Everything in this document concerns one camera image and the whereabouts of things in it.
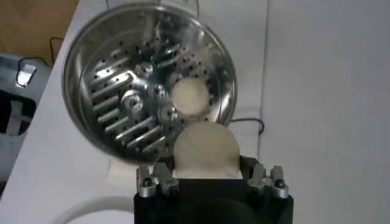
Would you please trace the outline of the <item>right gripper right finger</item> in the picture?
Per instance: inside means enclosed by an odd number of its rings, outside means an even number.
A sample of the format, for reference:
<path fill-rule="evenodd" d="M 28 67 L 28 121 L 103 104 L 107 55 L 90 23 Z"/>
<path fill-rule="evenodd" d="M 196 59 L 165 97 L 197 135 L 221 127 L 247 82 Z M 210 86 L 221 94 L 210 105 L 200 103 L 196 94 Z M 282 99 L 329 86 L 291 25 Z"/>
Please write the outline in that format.
<path fill-rule="evenodd" d="M 274 198 L 289 197 L 289 187 L 285 182 L 282 166 L 274 166 L 268 175 L 265 166 L 257 159 L 240 156 L 240 172 L 256 193 L 263 195 L 266 189 L 270 189 Z"/>

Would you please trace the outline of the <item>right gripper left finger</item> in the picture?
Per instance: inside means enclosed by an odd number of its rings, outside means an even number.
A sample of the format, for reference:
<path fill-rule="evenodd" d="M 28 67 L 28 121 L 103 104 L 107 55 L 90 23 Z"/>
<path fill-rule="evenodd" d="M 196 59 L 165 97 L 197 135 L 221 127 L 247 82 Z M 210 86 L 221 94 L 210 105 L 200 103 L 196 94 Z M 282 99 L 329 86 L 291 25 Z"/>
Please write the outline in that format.
<path fill-rule="evenodd" d="M 154 197 L 157 194 L 157 186 L 161 193 L 168 197 L 174 197 L 179 191 L 179 180 L 174 178 L 164 162 L 158 162 L 150 172 L 147 165 L 140 165 L 136 170 L 137 194 L 142 198 Z"/>

